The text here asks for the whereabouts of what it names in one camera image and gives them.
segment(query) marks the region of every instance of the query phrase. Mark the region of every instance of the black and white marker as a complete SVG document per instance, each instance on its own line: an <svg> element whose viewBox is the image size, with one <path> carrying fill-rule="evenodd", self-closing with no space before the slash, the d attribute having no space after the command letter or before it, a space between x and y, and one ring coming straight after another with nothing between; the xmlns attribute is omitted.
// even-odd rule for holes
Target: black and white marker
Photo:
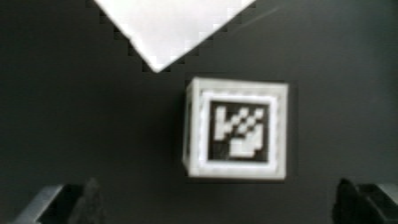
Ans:
<svg viewBox="0 0 398 224"><path fill-rule="evenodd" d="M287 84L193 78L182 163L191 177L285 177Z"/></svg>

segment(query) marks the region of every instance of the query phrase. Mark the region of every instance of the black surface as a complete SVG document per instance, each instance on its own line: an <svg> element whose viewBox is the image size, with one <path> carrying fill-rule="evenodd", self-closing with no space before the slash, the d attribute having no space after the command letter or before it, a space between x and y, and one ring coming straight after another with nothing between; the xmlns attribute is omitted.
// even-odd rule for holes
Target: black surface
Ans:
<svg viewBox="0 0 398 224"><path fill-rule="evenodd" d="M0 223L93 176L108 223L330 224L339 178L398 179L395 29L392 0L259 0L154 75L83 0L0 1ZM283 183L186 178L193 73L292 84Z"/></svg>

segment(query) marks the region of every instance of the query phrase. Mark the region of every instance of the white paper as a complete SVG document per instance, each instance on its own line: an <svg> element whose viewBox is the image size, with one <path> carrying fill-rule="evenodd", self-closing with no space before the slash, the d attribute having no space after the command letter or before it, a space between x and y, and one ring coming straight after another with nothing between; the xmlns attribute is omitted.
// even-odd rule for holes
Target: white paper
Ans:
<svg viewBox="0 0 398 224"><path fill-rule="evenodd" d="M154 72L225 25L253 0L95 0Z"/></svg>

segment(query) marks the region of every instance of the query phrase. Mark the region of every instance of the cube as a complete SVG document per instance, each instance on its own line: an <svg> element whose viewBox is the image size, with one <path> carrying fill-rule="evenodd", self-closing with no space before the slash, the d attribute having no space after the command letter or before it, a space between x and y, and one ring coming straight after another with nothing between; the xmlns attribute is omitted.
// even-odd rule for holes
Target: cube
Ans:
<svg viewBox="0 0 398 224"><path fill-rule="evenodd" d="M189 177L285 177L287 84L193 78L182 163Z"/></svg>

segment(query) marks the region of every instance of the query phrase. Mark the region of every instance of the white triangle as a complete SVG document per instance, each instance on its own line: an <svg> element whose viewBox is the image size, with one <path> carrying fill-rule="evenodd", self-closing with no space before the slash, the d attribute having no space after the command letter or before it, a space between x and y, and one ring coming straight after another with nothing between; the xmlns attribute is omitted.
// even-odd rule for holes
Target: white triangle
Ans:
<svg viewBox="0 0 398 224"><path fill-rule="evenodd" d="M255 0L95 0L159 72Z"/></svg>

